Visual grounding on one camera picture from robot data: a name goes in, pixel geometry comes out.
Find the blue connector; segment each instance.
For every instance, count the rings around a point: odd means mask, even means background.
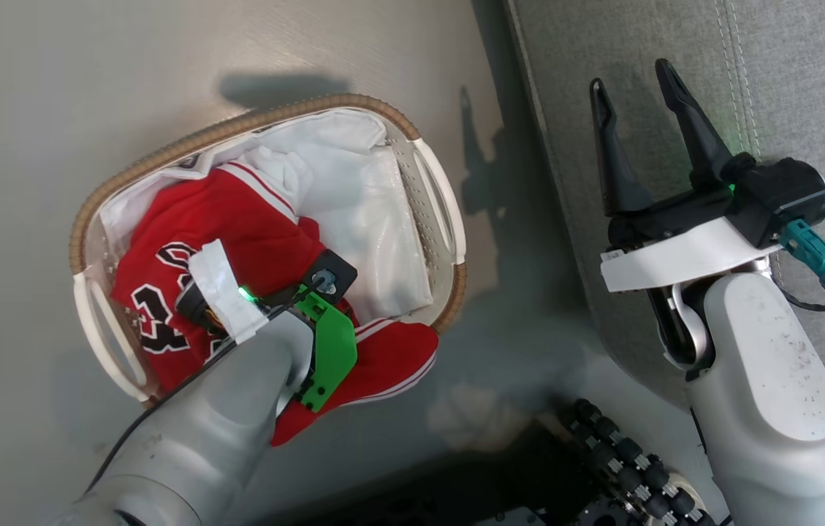
[[[818,276],[825,291],[825,242],[808,223],[797,219],[786,224],[786,230],[779,237],[779,243],[795,259],[805,263],[806,267]]]

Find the white plastic basket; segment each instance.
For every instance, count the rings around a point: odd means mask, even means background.
[[[98,210],[116,194],[165,167],[182,163],[182,160],[196,153],[205,152],[242,134],[338,107],[365,111],[379,118],[386,126],[386,143],[399,162],[406,196],[425,251],[433,297],[432,305],[404,317],[409,321],[429,324],[439,333],[448,329],[461,306],[468,270],[461,213],[441,164],[415,126],[389,104],[361,94],[322,97],[268,113],[251,111],[191,134],[122,171],[102,184],[85,201],[77,214],[71,235],[75,306],[91,349],[105,372],[123,392],[146,404],[164,394],[159,392],[159,381],[145,361],[134,314],[109,299],[124,247],[112,247],[108,243]]]

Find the gray sofa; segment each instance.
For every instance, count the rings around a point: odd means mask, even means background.
[[[509,0],[552,173],[593,317],[630,376],[685,406],[683,375],[663,358],[645,294],[609,295],[588,84],[601,77],[627,153],[653,196],[686,190],[690,164],[653,62],[672,61],[733,153],[804,160],[825,179],[825,0]],[[825,239],[825,221],[817,227]],[[786,253],[777,283],[825,302]],[[825,313],[799,310],[825,363]]]

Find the green led light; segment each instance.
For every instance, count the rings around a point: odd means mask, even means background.
[[[249,293],[249,290],[246,290],[246,287],[241,286],[238,287],[237,292],[240,293],[240,296],[243,296],[248,300],[250,303],[256,303],[256,297]]]

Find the white tape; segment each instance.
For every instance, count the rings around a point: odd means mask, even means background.
[[[202,246],[201,252],[188,260],[188,268],[205,301],[236,343],[251,339],[269,322],[258,307],[240,295],[221,240]]]

